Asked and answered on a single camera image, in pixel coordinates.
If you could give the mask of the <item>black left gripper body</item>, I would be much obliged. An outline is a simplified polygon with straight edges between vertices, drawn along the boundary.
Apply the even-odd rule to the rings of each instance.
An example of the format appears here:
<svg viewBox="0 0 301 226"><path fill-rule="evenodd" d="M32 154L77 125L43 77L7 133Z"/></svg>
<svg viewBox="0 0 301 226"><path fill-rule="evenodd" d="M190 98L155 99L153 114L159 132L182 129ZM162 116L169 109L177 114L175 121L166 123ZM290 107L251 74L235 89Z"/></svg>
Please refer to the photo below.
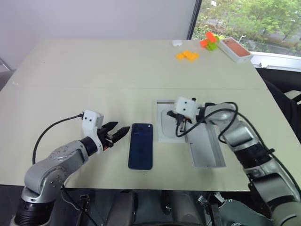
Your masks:
<svg viewBox="0 0 301 226"><path fill-rule="evenodd" d="M103 151L108 148L113 147L113 143L111 141L113 133L103 134L103 127L97 129L97 136L102 143Z"/></svg>

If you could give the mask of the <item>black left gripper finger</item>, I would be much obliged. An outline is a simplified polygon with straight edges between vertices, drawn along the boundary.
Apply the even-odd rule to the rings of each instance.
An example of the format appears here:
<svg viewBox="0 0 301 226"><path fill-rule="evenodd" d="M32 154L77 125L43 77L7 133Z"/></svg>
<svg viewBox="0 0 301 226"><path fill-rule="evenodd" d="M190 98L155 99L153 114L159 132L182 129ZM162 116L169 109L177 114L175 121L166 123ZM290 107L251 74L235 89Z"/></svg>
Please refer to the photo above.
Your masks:
<svg viewBox="0 0 301 226"><path fill-rule="evenodd" d="M121 140L130 130L130 126L120 128L116 133L112 135L112 143L116 143Z"/></svg>
<svg viewBox="0 0 301 226"><path fill-rule="evenodd" d="M103 125L103 134L108 134L118 124L117 121L111 121Z"/></svg>

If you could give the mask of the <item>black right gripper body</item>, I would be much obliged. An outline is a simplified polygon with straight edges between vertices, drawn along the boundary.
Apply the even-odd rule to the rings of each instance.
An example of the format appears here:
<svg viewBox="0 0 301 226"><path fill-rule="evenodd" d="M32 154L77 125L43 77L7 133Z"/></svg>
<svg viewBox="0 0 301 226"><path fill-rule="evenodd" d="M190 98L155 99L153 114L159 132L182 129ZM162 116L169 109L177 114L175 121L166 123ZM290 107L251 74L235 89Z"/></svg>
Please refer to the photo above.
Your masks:
<svg viewBox="0 0 301 226"><path fill-rule="evenodd" d="M181 114L177 114L176 117L175 117L177 123L176 124L181 124L181 123L191 123L191 119L185 117L184 115L181 115Z"/></svg>

